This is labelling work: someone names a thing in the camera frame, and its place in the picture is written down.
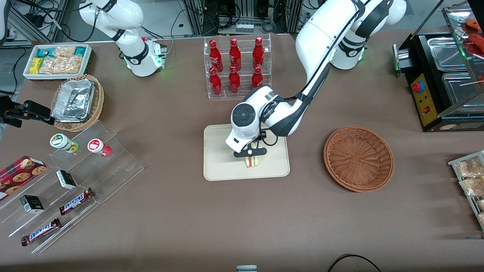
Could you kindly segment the black parked gripper body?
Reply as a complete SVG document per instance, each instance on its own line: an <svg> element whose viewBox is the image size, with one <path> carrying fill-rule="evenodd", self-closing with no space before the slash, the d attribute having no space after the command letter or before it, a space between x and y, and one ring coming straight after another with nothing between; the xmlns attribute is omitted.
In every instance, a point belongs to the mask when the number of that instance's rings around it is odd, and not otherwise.
<svg viewBox="0 0 484 272"><path fill-rule="evenodd" d="M5 125L10 125L16 128L22 126L22 121L19 119L22 113L16 108L7 110L5 107L1 107L0 110L0 122Z"/></svg>

